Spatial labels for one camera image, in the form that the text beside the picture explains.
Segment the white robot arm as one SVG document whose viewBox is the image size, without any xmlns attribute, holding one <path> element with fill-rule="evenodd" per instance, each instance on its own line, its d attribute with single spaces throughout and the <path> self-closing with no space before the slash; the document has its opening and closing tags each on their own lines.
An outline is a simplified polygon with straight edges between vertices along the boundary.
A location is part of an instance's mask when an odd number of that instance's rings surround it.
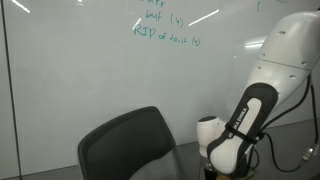
<svg viewBox="0 0 320 180">
<path fill-rule="evenodd" d="M 320 12 L 282 18 L 264 40 L 231 118 L 197 122 L 200 156 L 211 170 L 245 176 L 260 131 L 277 106 L 310 77 L 319 61 Z"/>
</svg>

